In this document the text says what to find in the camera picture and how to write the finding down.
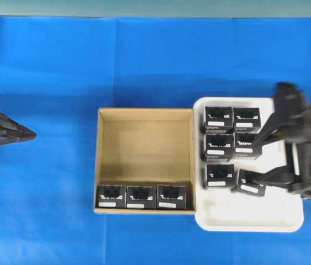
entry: white sticker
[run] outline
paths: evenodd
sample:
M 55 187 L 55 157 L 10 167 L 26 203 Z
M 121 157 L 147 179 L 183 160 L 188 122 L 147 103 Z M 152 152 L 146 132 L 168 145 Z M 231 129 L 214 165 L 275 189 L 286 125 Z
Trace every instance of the white sticker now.
M 237 127 L 252 127 L 252 123 L 237 123 Z
M 159 207 L 176 208 L 175 203 L 159 203 Z
M 103 203 L 98 203 L 99 207 L 116 207 L 116 203 L 112 202 L 103 202 Z
M 225 181 L 209 181 L 208 186 L 209 187 L 215 187 L 215 186 L 225 186 L 226 182 Z
M 241 185 L 240 187 L 241 187 L 241 189 L 247 190 L 248 192 L 253 192 L 253 193 L 258 193 L 259 192 L 258 189 L 250 187 L 250 186 Z
M 144 208 L 144 204 L 128 203 L 128 204 L 126 204 L 126 208 L 143 209 Z
M 208 125 L 209 126 L 224 126 L 224 122 L 223 121 L 209 121 Z
M 237 152 L 237 153 L 252 153 L 253 150 L 251 148 L 235 148 L 235 152 Z
M 207 150 L 208 155 L 224 155 L 223 150 Z

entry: open cardboard box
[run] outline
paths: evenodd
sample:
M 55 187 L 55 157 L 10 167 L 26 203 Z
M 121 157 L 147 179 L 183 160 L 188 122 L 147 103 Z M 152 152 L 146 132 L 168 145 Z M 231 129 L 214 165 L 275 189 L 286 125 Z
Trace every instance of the open cardboard box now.
M 99 208 L 100 184 L 186 185 L 186 210 Z M 96 213 L 194 214 L 195 195 L 192 109 L 99 109 Z

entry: white tray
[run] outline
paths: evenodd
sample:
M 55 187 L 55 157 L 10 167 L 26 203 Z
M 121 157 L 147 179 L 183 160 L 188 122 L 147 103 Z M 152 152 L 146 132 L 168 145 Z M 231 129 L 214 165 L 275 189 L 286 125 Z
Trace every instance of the white tray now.
M 261 126 L 274 111 L 271 98 L 201 98 L 193 108 L 195 140 L 196 214 L 198 225 L 208 231 L 294 232 L 304 221 L 303 204 L 299 195 L 285 189 L 266 187 L 264 197 L 231 193 L 230 190 L 203 188 L 204 161 L 200 158 L 203 139 L 201 116 L 208 107 L 258 107 Z M 233 159 L 235 170 L 247 169 L 265 173 L 286 165 L 283 141 L 266 145 L 254 161 Z

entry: black box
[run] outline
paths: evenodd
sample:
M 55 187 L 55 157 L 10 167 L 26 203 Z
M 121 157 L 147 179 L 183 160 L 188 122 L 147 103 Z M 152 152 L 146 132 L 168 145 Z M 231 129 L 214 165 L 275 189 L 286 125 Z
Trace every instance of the black box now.
M 253 182 L 253 179 L 259 175 L 262 174 L 254 171 L 239 169 L 237 172 L 238 184 L 234 189 L 232 189 L 232 192 L 240 192 L 257 197 L 265 196 L 266 185 L 256 184 Z
M 228 162 L 234 154 L 233 145 L 231 134 L 206 134 L 203 139 L 203 159 Z
M 126 208 L 155 209 L 156 188 L 146 186 L 127 186 Z
M 211 165 L 205 167 L 205 189 L 234 188 L 237 178 L 234 173 L 234 165 Z
M 126 205 L 126 187 L 120 185 L 99 185 L 96 199 L 98 207 L 124 209 Z
M 261 128 L 259 108 L 233 108 L 234 131 L 256 133 Z
M 262 155 L 262 146 L 251 144 L 255 139 L 256 134 L 247 132 L 236 132 L 234 134 L 234 158 L 255 160 Z
M 186 186 L 158 185 L 157 209 L 185 210 Z
M 230 134 L 233 130 L 232 107 L 205 107 L 202 116 L 205 134 Z

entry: blue surface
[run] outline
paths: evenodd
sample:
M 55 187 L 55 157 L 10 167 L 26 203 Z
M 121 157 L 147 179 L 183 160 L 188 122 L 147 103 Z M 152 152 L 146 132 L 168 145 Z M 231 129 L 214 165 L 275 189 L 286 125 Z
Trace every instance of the blue surface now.
M 38 134 L 0 147 L 0 264 L 311 264 L 311 201 L 292 234 L 92 209 L 98 107 L 269 97 L 277 81 L 311 101 L 311 19 L 0 17 L 0 111 Z

